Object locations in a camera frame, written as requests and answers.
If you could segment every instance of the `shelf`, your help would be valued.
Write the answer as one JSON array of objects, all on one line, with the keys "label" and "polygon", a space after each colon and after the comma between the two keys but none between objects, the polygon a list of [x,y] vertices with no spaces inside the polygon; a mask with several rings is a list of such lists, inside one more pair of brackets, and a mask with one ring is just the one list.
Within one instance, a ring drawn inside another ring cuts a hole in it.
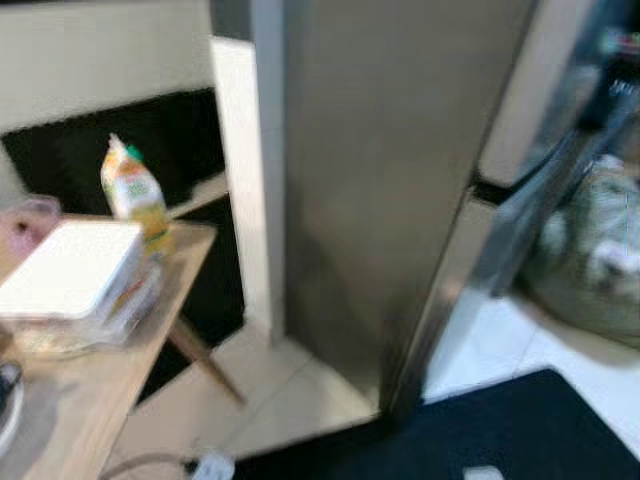
[{"label": "shelf", "polygon": [[191,198],[180,205],[170,208],[168,216],[170,219],[174,220],[209,203],[220,200],[228,193],[229,187],[227,186],[227,175],[225,172],[221,172],[193,187]]}]

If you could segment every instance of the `refrigerator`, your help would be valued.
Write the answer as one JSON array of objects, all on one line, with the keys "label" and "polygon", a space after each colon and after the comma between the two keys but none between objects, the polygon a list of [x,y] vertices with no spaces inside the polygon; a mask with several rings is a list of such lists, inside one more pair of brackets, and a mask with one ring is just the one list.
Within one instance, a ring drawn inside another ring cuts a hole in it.
[{"label": "refrigerator", "polygon": [[575,175],[631,3],[284,0],[285,328],[381,410],[411,411],[472,273]]}]

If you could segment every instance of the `black mat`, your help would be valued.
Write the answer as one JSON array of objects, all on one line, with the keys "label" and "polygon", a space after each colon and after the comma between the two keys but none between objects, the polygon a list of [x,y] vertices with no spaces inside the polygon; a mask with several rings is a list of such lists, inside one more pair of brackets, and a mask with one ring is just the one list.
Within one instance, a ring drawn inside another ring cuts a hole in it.
[{"label": "black mat", "polygon": [[640,479],[640,463],[571,386],[543,370],[241,460],[239,479],[460,479],[492,465],[505,480]]}]

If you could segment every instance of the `white wall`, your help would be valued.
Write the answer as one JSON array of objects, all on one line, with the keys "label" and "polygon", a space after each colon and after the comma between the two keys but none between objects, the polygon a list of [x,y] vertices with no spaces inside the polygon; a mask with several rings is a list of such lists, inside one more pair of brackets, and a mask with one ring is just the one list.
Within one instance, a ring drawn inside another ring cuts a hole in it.
[{"label": "white wall", "polygon": [[[0,132],[211,85],[206,0],[0,8]],[[0,151],[0,207],[23,187]]]},{"label": "white wall", "polygon": [[233,208],[245,319],[272,337],[267,219],[253,43],[211,42],[227,181]]},{"label": "white wall", "polygon": [[245,318],[275,341],[285,313],[284,19],[281,0],[250,5],[255,45],[214,37],[212,52]]}]

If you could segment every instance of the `white tile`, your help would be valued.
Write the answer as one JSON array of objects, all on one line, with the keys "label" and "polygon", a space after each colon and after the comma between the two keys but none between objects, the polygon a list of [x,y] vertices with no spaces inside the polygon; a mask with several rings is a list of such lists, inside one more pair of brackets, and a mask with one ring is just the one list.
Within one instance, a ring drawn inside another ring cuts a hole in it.
[{"label": "white tile", "polygon": [[238,407],[192,365],[133,412],[116,444],[125,458],[147,452],[200,454],[216,449],[308,361],[289,342],[274,348],[245,328],[214,357],[247,398]]},{"label": "white tile", "polygon": [[464,314],[453,316],[447,327],[461,338],[443,343],[443,348],[451,346],[452,351],[439,352],[438,375],[431,380],[427,377],[427,401],[510,378],[538,329],[536,321],[510,297],[486,299],[475,314],[466,309]]},{"label": "white tile", "polygon": [[352,418],[327,389],[299,373],[222,450],[238,458],[348,426]]},{"label": "white tile", "polygon": [[318,385],[322,391],[328,392],[340,407],[351,415],[352,422],[371,417],[378,412],[376,405],[328,365],[312,359],[300,373]]},{"label": "white tile", "polygon": [[546,320],[518,366],[558,371],[620,437],[638,446],[640,352],[558,321]]},{"label": "white tile", "polygon": [[462,290],[449,316],[447,326],[438,340],[435,352],[429,360],[427,368],[429,384],[437,384],[445,374],[476,321],[480,306],[488,300],[489,297],[484,291],[473,287],[465,287]]},{"label": "white tile", "polygon": [[129,480],[185,480],[181,466],[171,463],[145,465],[131,471]]},{"label": "white tile", "polygon": [[[125,460],[124,456],[118,451],[117,448],[114,448],[109,455],[109,458],[104,464],[102,468],[102,473],[106,473],[111,470],[113,467],[120,465]],[[122,480],[131,480],[129,473],[123,473],[119,478]]]},{"label": "white tile", "polygon": [[289,337],[279,340],[272,348],[282,352],[282,354],[284,354],[287,359],[297,367],[302,367],[313,357],[308,350]]}]

